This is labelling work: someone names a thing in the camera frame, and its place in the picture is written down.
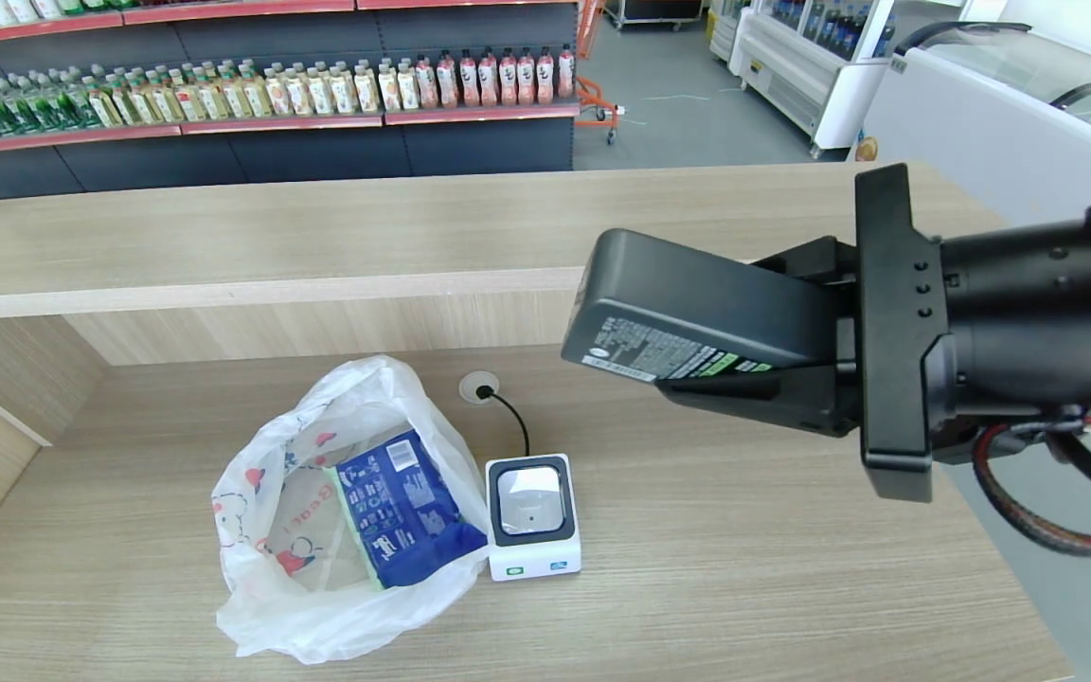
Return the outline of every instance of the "wooden counter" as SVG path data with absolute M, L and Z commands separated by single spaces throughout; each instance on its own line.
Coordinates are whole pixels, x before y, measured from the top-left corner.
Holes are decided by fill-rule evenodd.
M 934 505 L 878 500 L 856 436 L 681 409 L 558 358 L 601 230 L 740 260 L 849 239 L 862 168 L 0 202 L 0 679 L 1064 677 L 943 479 Z M 927 234 L 999 225 L 927 169 L 912 182 Z M 465 405 L 456 384 L 499 372 L 535 450 L 575 463 L 584 574 L 481 578 L 437 621 L 349 663 L 233 659 L 213 620 L 226 587 L 212 486 L 338 356 L 381 350 L 412 364 L 480 460 L 519 452 L 519 431 L 496 406 Z M 36 444 L 53 446 L 32 457 Z
M 952 484 L 878 500 L 858 441 L 681 409 L 556 348 L 401 356 L 480 463 L 575 467 L 585 570 L 473 590 L 347 663 L 233 659 L 208 491 L 336 358 L 118 368 L 0 508 L 0 681 L 1039 682 L 1068 672 Z

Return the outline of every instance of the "bottle label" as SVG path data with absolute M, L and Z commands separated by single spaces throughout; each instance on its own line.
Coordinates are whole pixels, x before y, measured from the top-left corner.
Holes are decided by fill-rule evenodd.
M 311 81 L 311 97 L 314 97 L 314 112 L 326 116 L 331 112 L 331 97 L 326 94 L 326 85 Z

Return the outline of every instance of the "refrigerator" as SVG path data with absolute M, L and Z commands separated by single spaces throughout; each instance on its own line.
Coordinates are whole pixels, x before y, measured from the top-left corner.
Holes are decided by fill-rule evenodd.
M 897 45 L 849 161 L 923 161 L 1009 225 L 1091 205 L 1091 55 L 1029 25 L 945 23 Z

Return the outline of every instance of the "display refrigerator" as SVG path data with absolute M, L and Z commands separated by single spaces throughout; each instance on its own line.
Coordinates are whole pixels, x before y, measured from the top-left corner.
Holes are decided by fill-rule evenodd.
M 757 0 L 728 63 L 744 89 L 811 139 L 811 156 L 851 147 L 897 39 L 945 21 L 993 21 L 1005 0 Z
M 1010 225 L 1091 205 L 1091 55 L 1027 25 L 928 26 L 896 48 L 851 159 L 939 169 Z

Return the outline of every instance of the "gray floor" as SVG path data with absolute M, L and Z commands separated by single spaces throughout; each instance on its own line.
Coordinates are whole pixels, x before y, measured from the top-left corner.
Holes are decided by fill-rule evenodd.
M 709 51 L 705 22 L 671 25 L 600 20 L 592 59 L 579 73 L 625 107 L 618 141 L 607 129 L 578 128 L 575 169 L 652 169 L 810 163 L 810 139 Z M 590 112 L 585 115 L 591 118 Z M 824 155 L 842 160 L 843 152 Z

